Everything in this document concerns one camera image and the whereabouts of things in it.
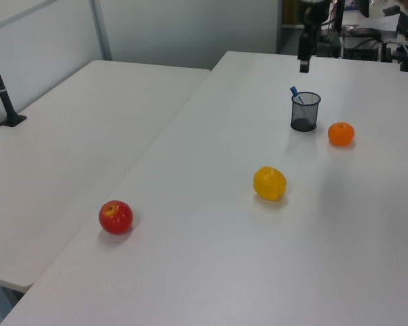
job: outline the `white table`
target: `white table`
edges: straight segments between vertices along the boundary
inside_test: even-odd
[[[94,213],[2,325],[408,325],[408,73],[298,71],[226,54],[110,194],[131,233]],[[289,127],[293,85],[322,96],[316,131]],[[351,148],[328,143],[341,120]],[[252,189],[264,165],[288,180],[275,204]]]
[[[208,74],[94,61],[0,127],[0,285],[38,279]]]

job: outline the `yellow bell pepper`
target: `yellow bell pepper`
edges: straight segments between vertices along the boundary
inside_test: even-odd
[[[281,172],[270,166],[263,166],[254,175],[254,190],[267,200],[277,200],[286,192],[287,180]]]

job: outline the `red apple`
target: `red apple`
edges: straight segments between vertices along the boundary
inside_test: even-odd
[[[111,200],[101,207],[98,218],[104,230],[113,234],[122,234],[130,228],[133,212],[125,202]]]

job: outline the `pen holder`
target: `pen holder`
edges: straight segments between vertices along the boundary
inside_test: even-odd
[[[320,96],[311,92],[301,92],[292,96],[292,122],[290,126],[297,131],[316,129]]]

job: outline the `white wall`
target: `white wall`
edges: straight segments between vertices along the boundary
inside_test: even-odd
[[[275,53],[281,0],[95,0],[113,60],[212,69],[227,50]]]
[[[17,112],[95,59],[90,0],[57,0],[0,28],[0,72]]]
[[[0,27],[34,12],[54,0],[0,0]]]

